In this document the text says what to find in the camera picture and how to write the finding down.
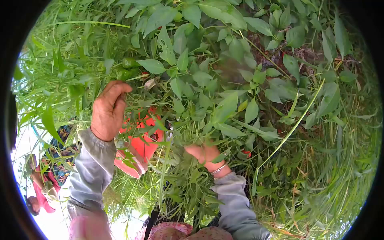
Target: pink clothing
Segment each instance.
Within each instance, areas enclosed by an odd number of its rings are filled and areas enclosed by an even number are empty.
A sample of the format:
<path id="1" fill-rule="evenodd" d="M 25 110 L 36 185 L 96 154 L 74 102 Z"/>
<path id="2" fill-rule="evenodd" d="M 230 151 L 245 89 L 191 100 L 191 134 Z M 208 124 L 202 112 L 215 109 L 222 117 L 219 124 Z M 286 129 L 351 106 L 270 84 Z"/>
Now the pink clothing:
<path id="1" fill-rule="evenodd" d="M 135 240 L 144 240 L 146 227 Z M 219 227 L 206 227 L 190 235 L 192 226 L 183 222 L 163 222 L 153 226 L 148 240 L 233 240 L 231 234 Z"/>
<path id="2" fill-rule="evenodd" d="M 136 235 L 135 240 L 144 240 L 146 227 Z M 183 222 L 163 222 L 153 226 L 148 240 L 233 240 L 231 234 L 218 227 L 206 227 L 190 235 L 192 226 Z M 112 239 L 105 220 L 99 216 L 81 215 L 71 221 L 70 240 Z"/>
<path id="3" fill-rule="evenodd" d="M 40 172 L 40 166 L 36 167 L 36 172 Z M 47 177 L 43 174 L 43 181 L 44 182 L 51 181 L 53 184 L 53 187 L 56 189 L 57 192 L 59 192 L 60 187 L 57 184 L 57 181 L 55 179 L 55 176 L 53 175 L 53 172 L 51 172 L 51 171 L 48 172 L 48 177 L 49 177 L 49 179 L 47 179 Z M 36 198 L 39 201 L 40 206 L 42 206 L 47 213 L 49 213 L 49 214 L 53 213 L 56 209 L 52 208 L 49 205 L 47 199 L 41 193 L 41 189 L 39 188 L 39 186 L 35 182 L 33 182 L 33 189 L 35 190 Z"/>

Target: red bucket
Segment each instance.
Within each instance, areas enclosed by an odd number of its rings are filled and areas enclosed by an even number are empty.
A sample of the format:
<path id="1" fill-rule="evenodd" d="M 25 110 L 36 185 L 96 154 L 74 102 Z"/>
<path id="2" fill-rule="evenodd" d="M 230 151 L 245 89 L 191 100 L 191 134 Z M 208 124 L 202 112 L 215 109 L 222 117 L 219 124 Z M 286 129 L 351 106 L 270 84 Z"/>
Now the red bucket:
<path id="1" fill-rule="evenodd" d="M 150 107 L 148 112 L 151 114 L 154 114 L 155 109 L 153 107 Z M 152 119 L 150 115 L 146 115 L 144 118 L 142 118 L 142 120 L 144 120 L 145 124 L 144 122 L 138 122 L 136 128 L 144 128 L 146 126 L 155 126 L 155 121 Z M 121 128 L 119 132 L 123 133 L 126 131 L 127 129 Z M 139 178 L 141 175 L 143 175 L 147 171 L 148 161 L 152 158 L 153 154 L 155 153 L 158 147 L 158 144 L 154 142 L 156 142 L 158 139 L 161 139 L 161 140 L 163 139 L 164 131 L 157 129 L 152 136 L 148 136 L 148 133 L 146 132 L 142 137 L 147 143 L 145 143 L 139 137 L 129 136 L 128 138 L 130 142 L 124 143 L 124 146 L 128 149 L 118 150 L 116 153 L 115 161 L 114 161 L 116 167 L 120 168 L 123 172 L 125 172 L 126 174 L 134 178 Z M 127 166 L 122 161 L 122 159 L 126 158 L 125 152 L 129 152 L 134 156 L 132 157 L 134 162 L 131 162 L 131 163 L 135 168 Z"/>

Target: hand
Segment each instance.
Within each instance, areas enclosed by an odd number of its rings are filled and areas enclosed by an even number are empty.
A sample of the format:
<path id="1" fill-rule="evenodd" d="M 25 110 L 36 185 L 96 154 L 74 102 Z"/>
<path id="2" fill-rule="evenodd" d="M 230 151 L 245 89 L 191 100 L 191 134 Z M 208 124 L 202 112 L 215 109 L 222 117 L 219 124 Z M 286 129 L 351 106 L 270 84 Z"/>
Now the hand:
<path id="1" fill-rule="evenodd" d="M 109 142 L 118 134 L 124 121 L 125 94 L 131 91 L 127 83 L 111 81 L 93 103 L 91 131 L 100 140 Z"/>
<path id="2" fill-rule="evenodd" d="M 225 165 L 224 160 L 219 163 L 211 163 L 217 156 L 220 155 L 220 151 L 217 149 L 216 146 L 209 147 L 206 144 L 203 144 L 202 147 L 199 147 L 197 145 L 190 145 L 184 148 L 187 153 L 197 158 L 199 163 L 203 164 L 204 167 L 211 173 Z M 221 178 L 229 174 L 230 172 L 231 169 L 228 166 L 225 166 L 220 169 L 220 172 L 215 173 L 214 177 Z"/>

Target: woman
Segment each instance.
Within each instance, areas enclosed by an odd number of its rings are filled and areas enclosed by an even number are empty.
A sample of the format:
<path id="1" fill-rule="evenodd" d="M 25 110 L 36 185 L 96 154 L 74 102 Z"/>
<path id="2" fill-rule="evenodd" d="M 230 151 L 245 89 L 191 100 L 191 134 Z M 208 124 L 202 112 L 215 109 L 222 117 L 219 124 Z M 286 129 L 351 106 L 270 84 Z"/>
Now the woman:
<path id="1" fill-rule="evenodd" d="M 71 128 L 69 125 L 61 126 L 57 131 L 61 140 L 65 142 L 68 138 Z M 29 154 L 27 166 L 30 167 L 30 177 L 33 181 L 33 189 L 36 196 L 25 196 L 26 205 L 32 215 L 37 216 L 40 213 L 40 208 L 44 208 L 47 213 L 53 213 L 57 207 L 60 207 L 59 190 L 68 178 L 70 171 L 74 165 L 73 159 L 78 147 L 81 143 L 73 144 L 69 147 L 63 147 L 56 139 L 52 139 L 51 146 L 48 149 L 50 157 L 43 155 L 41 162 L 36 166 L 36 156 Z M 63 161 L 63 164 L 57 165 L 57 163 L 51 162 L 50 159 Z M 48 165 L 48 168 L 41 173 L 40 164 L 44 163 Z"/>
<path id="2" fill-rule="evenodd" d="M 93 104 L 91 127 L 79 132 L 83 147 L 76 159 L 78 173 L 74 173 L 70 179 L 70 239 L 112 239 L 107 215 L 102 210 L 102 196 L 112 180 L 116 155 L 113 139 L 123 124 L 125 93 L 131 90 L 128 84 L 120 81 L 108 83 Z M 136 239 L 269 239 L 270 233 L 261 226 L 249 208 L 249 200 L 243 190 L 244 177 L 232 172 L 224 161 L 211 163 L 220 154 L 217 148 L 188 146 L 185 149 L 204 164 L 215 179 L 212 190 L 225 204 L 219 206 L 219 227 L 207 227 L 190 235 L 191 226 L 185 223 L 159 223 L 148 231 L 140 231 Z"/>

